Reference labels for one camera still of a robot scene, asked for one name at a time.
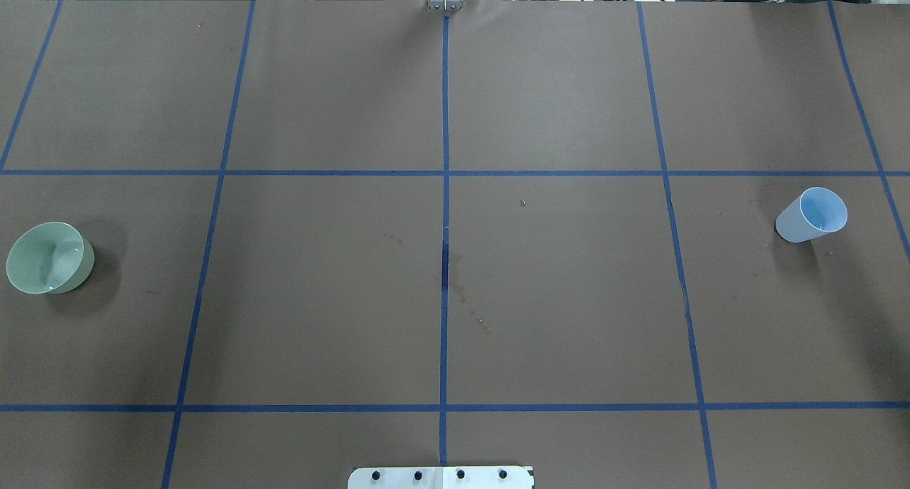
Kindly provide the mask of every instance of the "plastic cup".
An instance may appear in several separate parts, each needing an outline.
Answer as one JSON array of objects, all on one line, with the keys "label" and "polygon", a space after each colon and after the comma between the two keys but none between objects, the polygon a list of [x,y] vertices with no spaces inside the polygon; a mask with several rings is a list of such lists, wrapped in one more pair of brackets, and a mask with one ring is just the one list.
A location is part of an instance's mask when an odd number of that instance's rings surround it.
[{"label": "plastic cup", "polygon": [[847,223],[847,207],[838,194],[824,187],[812,187],[774,221],[777,233],[787,242],[806,242],[834,233]]},{"label": "plastic cup", "polygon": [[26,294],[62,294],[82,284],[95,252],[75,227],[46,222],[26,231],[6,257],[6,276]]}]

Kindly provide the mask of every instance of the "green bowl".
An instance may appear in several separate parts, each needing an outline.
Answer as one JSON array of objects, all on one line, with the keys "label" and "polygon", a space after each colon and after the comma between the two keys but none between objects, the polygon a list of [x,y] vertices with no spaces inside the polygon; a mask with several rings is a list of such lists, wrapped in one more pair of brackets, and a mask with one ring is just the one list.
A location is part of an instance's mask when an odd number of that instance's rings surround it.
[{"label": "green bowl", "polygon": [[26,231],[6,257],[6,276],[26,294],[62,294],[82,284],[95,252],[75,227],[46,222]]}]

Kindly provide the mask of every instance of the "white mounting plate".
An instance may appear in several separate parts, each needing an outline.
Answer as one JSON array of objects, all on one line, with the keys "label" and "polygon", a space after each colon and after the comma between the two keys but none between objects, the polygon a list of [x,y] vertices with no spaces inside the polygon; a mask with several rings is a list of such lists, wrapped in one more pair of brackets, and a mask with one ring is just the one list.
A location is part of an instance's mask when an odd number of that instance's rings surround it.
[{"label": "white mounting plate", "polygon": [[533,489],[533,473],[529,466],[359,468],[348,477],[348,489]]}]

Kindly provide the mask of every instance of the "vertical blue line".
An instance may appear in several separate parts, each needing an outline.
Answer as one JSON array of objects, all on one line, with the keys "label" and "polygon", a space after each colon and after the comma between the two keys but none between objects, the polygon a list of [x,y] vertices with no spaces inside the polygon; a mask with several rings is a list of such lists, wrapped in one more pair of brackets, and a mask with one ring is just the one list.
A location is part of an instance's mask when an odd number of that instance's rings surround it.
[{"label": "vertical blue line", "polygon": [[218,172],[218,184],[215,184],[215,197],[212,200],[212,215],[208,220],[208,234],[205,236],[205,249],[202,253],[202,267],[199,269],[199,282],[196,284],[196,302],[193,304],[193,317],[189,323],[189,335],[186,339],[186,352],[183,356],[183,369],[180,372],[180,386],[176,393],[176,408],[173,411],[170,441],[168,442],[168,457],[165,460],[165,470],[161,477],[162,489],[170,486],[171,469],[173,468],[173,455],[176,452],[176,440],[180,433],[180,419],[183,416],[183,402],[186,398],[186,382],[189,379],[189,366],[193,359],[193,347],[196,344],[196,329],[199,325],[199,311],[202,309],[202,294],[205,288],[205,277],[208,275],[208,260],[212,253],[212,240],[215,237],[215,225],[218,223],[218,208],[221,204],[221,190],[224,188],[225,172],[228,169],[228,155],[230,155],[230,142],[234,130],[234,117],[237,116],[237,101],[240,100],[240,86],[243,84],[243,69],[247,61],[247,49],[250,46],[250,30],[253,27],[253,13],[256,11],[256,1],[250,1],[250,10],[247,12],[247,28],[243,35],[243,49],[240,51],[240,64],[237,66],[237,80],[234,81],[234,96],[231,98],[230,116],[227,117],[227,131],[225,132],[224,149],[221,152],[221,169]]},{"label": "vertical blue line", "polygon": [[875,160],[875,168],[878,168],[878,177],[882,179],[884,195],[887,197],[888,206],[891,207],[891,215],[894,216],[894,224],[897,226],[897,234],[900,235],[901,243],[904,244],[904,255],[907,256],[907,261],[910,262],[910,242],[907,242],[904,223],[901,221],[901,215],[897,211],[897,204],[894,203],[894,196],[891,195],[891,185],[888,184],[888,177],[884,174],[884,165],[882,164],[881,156],[878,154],[878,148],[875,146],[875,138],[872,136],[872,128],[869,127],[869,121],[865,116],[865,109],[862,108],[862,100],[859,100],[859,92],[856,90],[854,79],[852,79],[850,63],[847,61],[847,53],[844,50],[844,40],[841,39],[841,29],[837,25],[835,4],[830,0],[828,1],[828,15],[831,16],[831,26],[833,29],[835,29],[835,40],[837,41],[837,49],[841,53],[841,64],[844,65],[844,73],[847,77],[847,83],[850,85],[852,96],[854,96],[856,110],[859,112],[859,119],[862,121],[862,129],[865,130],[865,138],[869,142],[869,149],[872,150],[872,158]]},{"label": "vertical blue line", "polygon": [[446,405],[449,403],[449,16],[442,17],[442,277],[439,308],[439,465],[446,453]]},{"label": "vertical blue line", "polygon": [[19,102],[19,110],[16,110],[16,118],[13,119],[13,126],[9,129],[9,136],[6,138],[6,145],[3,148],[3,155],[0,155],[0,169],[3,169],[6,165],[6,159],[9,157],[9,150],[13,148],[13,141],[16,139],[16,130],[19,130],[19,122],[22,121],[22,114],[26,112],[26,105],[28,104],[28,97],[32,94],[32,87],[35,85],[35,79],[38,77],[38,69],[41,68],[41,61],[45,59],[45,54],[48,52],[48,45],[51,43],[51,36],[54,35],[54,27],[56,27],[56,21],[60,17],[60,9],[63,8],[63,1],[58,0],[58,4],[54,8],[54,16],[51,16],[51,23],[48,26],[48,32],[45,33],[45,40],[41,44],[41,50],[38,51],[38,58],[35,60],[35,67],[32,68],[32,75],[28,78],[28,83],[26,84],[26,91],[22,94],[22,101]]},{"label": "vertical blue line", "polygon": [[644,26],[644,12],[638,7],[638,26],[641,32],[641,50],[644,54],[644,70],[648,77],[648,92],[651,94],[651,116],[654,119],[654,135],[657,137],[657,153],[660,157],[660,172],[663,176],[663,194],[667,200],[667,214],[670,218],[670,233],[673,236],[673,254],[676,256],[676,275],[682,288],[682,302],[685,305],[685,323],[689,331],[689,357],[692,360],[692,378],[695,380],[695,396],[698,398],[699,418],[702,422],[702,443],[705,446],[705,462],[708,464],[708,481],[717,489],[717,475],[714,470],[714,451],[711,447],[711,433],[708,429],[708,412],[705,410],[705,392],[702,389],[702,371],[698,363],[698,349],[695,346],[695,327],[692,324],[692,308],[689,305],[689,289],[685,282],[683,252],[680,249],[679,229],[676,227],[676,211],[673,210],[673,192],[670,190],[670,173],[667,156],[663,149],[663,130],[660,129],[660,114],[657,110],[657,93],[654,90],[654,75],[651,72],[651,53],[648,49],[648,35]]}]

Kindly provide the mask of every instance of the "cup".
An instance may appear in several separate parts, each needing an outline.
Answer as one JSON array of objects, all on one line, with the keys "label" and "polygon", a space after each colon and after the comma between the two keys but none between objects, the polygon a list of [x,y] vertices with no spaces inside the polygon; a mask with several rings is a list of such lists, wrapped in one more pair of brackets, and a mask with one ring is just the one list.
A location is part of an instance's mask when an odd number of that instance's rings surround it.
[{"label": "cup", "polygon": [[62,294],[82,284],[95,252],[75,227],[46,222],[26,231],[6,257],[6,276],[26,294]]},{"label": "cup", "polygon": [[806,242],[842,229],[847,207],[838,194],[824,187],[807,188],[774,221],[787,242]]}]

